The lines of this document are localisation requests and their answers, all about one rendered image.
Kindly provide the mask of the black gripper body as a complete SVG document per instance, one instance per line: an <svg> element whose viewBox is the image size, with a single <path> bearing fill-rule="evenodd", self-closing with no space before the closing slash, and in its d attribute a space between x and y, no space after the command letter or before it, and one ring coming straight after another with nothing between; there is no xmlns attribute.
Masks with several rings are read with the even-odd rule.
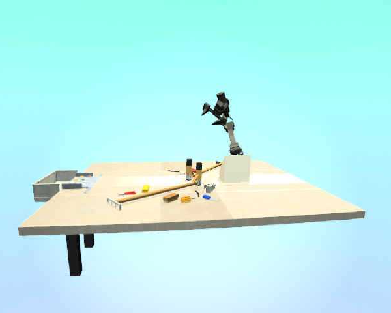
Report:
<svg viewBox="0 0 391 313"><path fill-rule="evenodd" d="M207 106L209 107L208 110L207 110L207 112L210 111L210 112L211 112L215 117L217 117L218 119L219 119L219 118L221 117L221 115L225 112L225 111L222 111L222 112L220 113L218 108L212 109L212 108L211 108L211 105L210 105L208 102L204 103L203 109L204 109L204 106L205 106L205 105L207 105ZM222 126L224 126L224 125L227 123L228 118L227 118L226 116L224 116L224 115L222 115L222 117L224 118L224 121L223 121L223 123L222 123Z"/></svg>

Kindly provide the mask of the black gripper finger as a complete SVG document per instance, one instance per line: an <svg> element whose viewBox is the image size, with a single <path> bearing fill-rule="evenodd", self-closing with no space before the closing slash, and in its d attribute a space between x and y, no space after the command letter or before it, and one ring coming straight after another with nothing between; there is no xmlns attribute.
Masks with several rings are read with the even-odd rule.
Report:
<svg viewBox="0 0 391 313"><path fill-rule="evenodd" d="M212 125L222 125L223 121L224 121L224 118L220 117L215 122L213 122Z"/></svg>
<svg viewBox="0 0 391 313"><path fill-rule="evenodd" d="M201 116L207 113L208 108L209 107L207 105L204 106L203 113L201 114Z"/></svg>

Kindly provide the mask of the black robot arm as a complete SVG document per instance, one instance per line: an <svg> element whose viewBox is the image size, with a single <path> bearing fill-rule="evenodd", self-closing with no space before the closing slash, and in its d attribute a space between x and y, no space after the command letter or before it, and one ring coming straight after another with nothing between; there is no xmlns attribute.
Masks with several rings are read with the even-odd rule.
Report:
<svg viewBox="0 0 391 313"><path fill-rule="evenodd" d="M230 117L229 113L230 112L230 109L229 109L229 99L226 98L226 95L225 95L225 92L220 92L220 93L217 93L216 94L217 96L217 103L216 105L213 107L213 108L218 108L219 109L219 112L221 113L222 111L225 111L223 113L224 116L226 116L227 118L230 118L232 121L230 122L227 122L225 125L224 125L224 129L225 131L229 134L229 139L230 139L230 142L231 144L229 144L229 147L230 147L230 155L244 155L243 153L243 150L242 148L239 146L239 143L236 142L235 140L235 135L233 133L234 131L234 121L233 119Z"/></svg>

